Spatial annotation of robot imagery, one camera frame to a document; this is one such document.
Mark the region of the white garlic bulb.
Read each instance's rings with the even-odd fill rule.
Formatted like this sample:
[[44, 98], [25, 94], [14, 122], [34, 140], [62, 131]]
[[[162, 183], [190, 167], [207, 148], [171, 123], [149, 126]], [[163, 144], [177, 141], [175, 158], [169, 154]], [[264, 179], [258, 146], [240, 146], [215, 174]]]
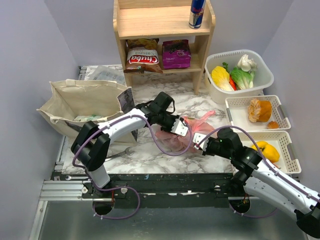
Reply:
[[253, 59], [249, 59], [248, 54], [244, 54], [238, 61], [237, 67], [244, 72], [255, 72], [258, 69], [257, 63]]

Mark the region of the canvas tote bag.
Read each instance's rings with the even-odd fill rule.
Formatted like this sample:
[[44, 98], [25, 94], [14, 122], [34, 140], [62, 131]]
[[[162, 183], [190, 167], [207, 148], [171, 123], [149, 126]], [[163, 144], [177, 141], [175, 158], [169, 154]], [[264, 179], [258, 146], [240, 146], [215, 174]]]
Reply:
[[60, 134], [76, 138], [88, 121], [74, 121], [77, 116], [98, 115], [95, 124], [121, 117], [135, 107], [131, 87], [107, 80], [51, 82], [52, 97], [37, 110]]

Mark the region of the yellow napa cabbage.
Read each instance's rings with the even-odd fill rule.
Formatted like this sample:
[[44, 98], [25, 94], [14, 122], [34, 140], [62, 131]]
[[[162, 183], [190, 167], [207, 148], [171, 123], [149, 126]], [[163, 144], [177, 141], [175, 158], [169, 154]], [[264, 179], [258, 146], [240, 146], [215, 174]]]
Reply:
[[230, 75], [222, 66], [216, 66], [211, 72], [214, 84], [221, 90], [232, 92], [234, 88], [230, 84]]

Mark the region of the white tray with bread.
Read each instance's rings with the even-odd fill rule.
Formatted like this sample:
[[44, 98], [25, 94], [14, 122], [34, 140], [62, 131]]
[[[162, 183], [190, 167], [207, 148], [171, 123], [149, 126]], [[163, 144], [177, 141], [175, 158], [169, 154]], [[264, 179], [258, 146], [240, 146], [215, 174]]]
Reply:
[[231, 125], [247, 131], [284, 131], [291, 128], [280, 99], [276, 95], [229, 97], [225, 100]]

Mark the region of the Chuba cassava chips bag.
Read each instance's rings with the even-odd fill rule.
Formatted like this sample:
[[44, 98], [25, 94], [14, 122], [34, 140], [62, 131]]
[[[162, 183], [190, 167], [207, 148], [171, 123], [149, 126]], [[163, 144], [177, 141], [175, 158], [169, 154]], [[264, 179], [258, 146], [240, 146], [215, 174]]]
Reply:
[[124, 73], [152, 72], [162, 74], [157, 51], [158, 38], [136, 38], [126, 41], [128, 53]]

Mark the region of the orange carrot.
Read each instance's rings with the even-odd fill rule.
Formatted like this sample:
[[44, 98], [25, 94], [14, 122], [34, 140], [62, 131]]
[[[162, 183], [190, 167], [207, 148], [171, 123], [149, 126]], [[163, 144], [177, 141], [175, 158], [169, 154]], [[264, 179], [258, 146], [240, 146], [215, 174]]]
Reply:
[[232, 79], [231, 76], [229, 76], [229, 84], [232, 86], [234, 91], [237, 90], [237, 85], [236, 85], [236, 83], [234, 82], [234, 80]]

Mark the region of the green white food packet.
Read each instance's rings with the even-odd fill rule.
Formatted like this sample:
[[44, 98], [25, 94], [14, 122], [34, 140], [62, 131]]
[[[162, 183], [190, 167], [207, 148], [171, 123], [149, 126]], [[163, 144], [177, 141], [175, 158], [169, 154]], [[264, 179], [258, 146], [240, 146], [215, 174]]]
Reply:
[[92, 115], [78, 115], [74, 121], [76, 122], [86, 122], [86, 121], [96, 121], [98, 119], [102, 119], [104, 118], [103, 116], [100, 116], [100, 115], [95, 115], [95, 114], [92, 114]]

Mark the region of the clear plastic parts box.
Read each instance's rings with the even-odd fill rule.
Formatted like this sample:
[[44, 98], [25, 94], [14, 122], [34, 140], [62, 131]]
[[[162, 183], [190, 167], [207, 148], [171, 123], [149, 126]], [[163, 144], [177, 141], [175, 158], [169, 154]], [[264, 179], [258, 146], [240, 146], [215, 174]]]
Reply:
[[88, 66], [84, 79], [114, 81], [126, 86], [126, 80], [121, 65], [97, 65]]

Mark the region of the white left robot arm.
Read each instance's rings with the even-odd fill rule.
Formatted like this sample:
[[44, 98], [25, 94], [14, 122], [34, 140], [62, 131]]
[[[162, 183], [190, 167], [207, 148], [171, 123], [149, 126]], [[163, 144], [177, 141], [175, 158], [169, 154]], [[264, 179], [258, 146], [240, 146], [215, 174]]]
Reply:
[[159, 125], [162, 131], [174, 135], [187, 135], [189, 129], [184, 119], [167, 111], [174, 104], [174, 99], [162, 91], [154, 100], [140, 103], [120, 117], [102, 123], [88, 121], [82, 126], [70, 149], [93, 180], [93, 191], [99, 197], [107, 197], [111, 191], [111, 179], [104, 162], [109, 147], [114, 142], [151, 125]]

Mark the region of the white vegetable basket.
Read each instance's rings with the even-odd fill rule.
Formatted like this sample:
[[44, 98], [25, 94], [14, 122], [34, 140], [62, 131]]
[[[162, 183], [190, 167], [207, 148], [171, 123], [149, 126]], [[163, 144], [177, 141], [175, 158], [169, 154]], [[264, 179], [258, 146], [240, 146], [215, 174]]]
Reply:
[[205, 84], [212, 100], [256, 96], [274, 82], [274, 75], [262, 57], [248, 49], [227, 51], [207, 57]]

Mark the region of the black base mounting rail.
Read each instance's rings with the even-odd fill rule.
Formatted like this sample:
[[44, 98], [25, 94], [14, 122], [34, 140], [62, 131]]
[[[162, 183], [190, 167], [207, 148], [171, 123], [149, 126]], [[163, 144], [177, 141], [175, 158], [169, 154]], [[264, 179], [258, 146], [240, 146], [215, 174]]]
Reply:
[[113, 209], [227, 208], [230, 202], [247, 208], [244, 188], [232, 182], [231, 173], [111, 174], [110, 192], [94, 188], [85, 175], [54, 172], [51, 180], [64, 200], [92, 202], [101, 213]]

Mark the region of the yellow bell pepper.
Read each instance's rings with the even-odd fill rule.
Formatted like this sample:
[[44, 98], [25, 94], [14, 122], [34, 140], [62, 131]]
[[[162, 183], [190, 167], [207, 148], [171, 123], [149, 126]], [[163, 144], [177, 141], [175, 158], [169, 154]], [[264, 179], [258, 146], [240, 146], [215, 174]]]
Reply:
[[258, 141], [256, 145], [262, 152], [265, 159], [268, 159], [271, 163], [277, 163], [280, 159], [280, 154], [277, 149], [266, 141]]

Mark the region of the large bread roll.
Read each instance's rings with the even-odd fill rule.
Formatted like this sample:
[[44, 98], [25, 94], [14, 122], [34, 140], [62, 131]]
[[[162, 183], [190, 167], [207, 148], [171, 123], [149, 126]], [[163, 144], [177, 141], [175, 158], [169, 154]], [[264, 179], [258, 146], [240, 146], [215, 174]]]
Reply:
[[248, 106], [248, 120], [252, 123], [267, 122], [272, 115], [272, 104], [268, 100], [254, 98]]

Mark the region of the green bok choy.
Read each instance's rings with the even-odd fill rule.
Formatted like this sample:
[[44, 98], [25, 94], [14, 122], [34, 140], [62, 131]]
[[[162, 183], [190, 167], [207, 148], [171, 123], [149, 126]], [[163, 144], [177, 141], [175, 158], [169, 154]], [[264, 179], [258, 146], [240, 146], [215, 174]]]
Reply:
[[245, 72], [238, 67], [234, 67], [230, 76], [240, 90], [251, 89], [254, 87], [255, 72]]

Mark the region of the silver open-end wrench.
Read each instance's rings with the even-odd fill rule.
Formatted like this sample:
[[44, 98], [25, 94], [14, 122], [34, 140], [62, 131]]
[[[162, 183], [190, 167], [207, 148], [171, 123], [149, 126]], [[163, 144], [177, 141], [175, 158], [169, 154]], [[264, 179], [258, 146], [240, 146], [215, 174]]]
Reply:
[[130, 156], [134, 153], [134, 151], [132, 150], [131, 147], [127, 147], [125, 150], [123, 150], [122, 152], [116, 153], [114, 155], [110, 155], [108, 156], [105, 161], [110, 161], [112, 159], [118, 158], [118, 157], [122, 157], [122, 156]]

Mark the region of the pink plastic grocery bag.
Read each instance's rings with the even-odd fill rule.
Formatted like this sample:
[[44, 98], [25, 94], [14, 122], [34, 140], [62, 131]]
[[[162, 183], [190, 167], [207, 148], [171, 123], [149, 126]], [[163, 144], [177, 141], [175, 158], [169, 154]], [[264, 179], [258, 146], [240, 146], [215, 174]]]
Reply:
[[[215, 114], [216, 114], [215, 110], [210, 110], [199, 119], [191, 118], [187, 116], [184, 116], [183, 118], [187, 122], [187, 124], [190, 126], [193, 135], [195, 133], [207, 135], [215, 129], [212, 125], [207, 123], [207, 120], [210, 117], [213, 117]], [[173, 133], [157, 130], [155, 132], [155, 136], [164, 146], [166, 146], [167, 148], [169, 148], [174, 152], [180, 152], [184, 150], [188, 146], [190, 141], [189, 132], [187, 132], [186, 136], [179, 136]]]

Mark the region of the small bread piece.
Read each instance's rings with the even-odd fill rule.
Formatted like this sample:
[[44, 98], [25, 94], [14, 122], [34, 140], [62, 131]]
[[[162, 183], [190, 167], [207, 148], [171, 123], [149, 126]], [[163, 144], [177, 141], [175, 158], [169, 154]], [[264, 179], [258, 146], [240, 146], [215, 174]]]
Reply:
[[270, 121], [270, 122], [267, 124], [266, 128], [267, 128], [268, 130], [278, 129], [278, 128], [279, 128], [279, 124], [278, 124], [276, 121]]

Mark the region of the purple snack bag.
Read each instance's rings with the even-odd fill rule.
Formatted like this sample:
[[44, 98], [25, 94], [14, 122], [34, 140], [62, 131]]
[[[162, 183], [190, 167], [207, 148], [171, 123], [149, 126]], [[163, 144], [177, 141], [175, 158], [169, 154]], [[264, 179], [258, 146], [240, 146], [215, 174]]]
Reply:
[[191, 50], [187, 39], [162, 43], [162, 65], [165, 70], [186, 69], [191, 66]]

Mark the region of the white tray with fruit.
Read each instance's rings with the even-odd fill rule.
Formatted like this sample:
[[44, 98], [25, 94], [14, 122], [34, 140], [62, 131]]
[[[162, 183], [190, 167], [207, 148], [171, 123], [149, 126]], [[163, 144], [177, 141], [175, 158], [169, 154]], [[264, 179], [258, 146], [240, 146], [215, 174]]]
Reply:
[[275, 165], [288, 175], [302, 172], [300, 163], [294, 154], [293, 143], [287, 131], [249, 131], [248, 134], [257, 143], [265, 141], [271, 144], [279, 153], [279, 160]]

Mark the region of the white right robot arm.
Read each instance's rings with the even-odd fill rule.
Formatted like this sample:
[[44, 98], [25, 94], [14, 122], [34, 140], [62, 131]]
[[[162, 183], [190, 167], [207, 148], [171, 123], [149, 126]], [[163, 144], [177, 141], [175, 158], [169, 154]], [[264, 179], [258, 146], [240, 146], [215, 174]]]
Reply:
[[230, 183], [230, 191], [241, 196], [245, 192], [258, 197], [296, 220], [307, 235], [320, 237], [320, 194], [282, 172], [260, 149], [244, 146], [234, 126], [214, 130], [217, 137], [196, 133], [195, 148], [203, 155], [229, 159], [237, 169]]

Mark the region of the Red Bull can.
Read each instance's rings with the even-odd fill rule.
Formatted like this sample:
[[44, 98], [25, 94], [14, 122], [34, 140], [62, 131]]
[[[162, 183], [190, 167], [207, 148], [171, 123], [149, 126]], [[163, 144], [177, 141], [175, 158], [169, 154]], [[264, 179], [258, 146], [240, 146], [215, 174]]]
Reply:
[[189, 26], [198, 29], [202, 25], [205, 10], [205, 0], [192, 0], [190, 6]]

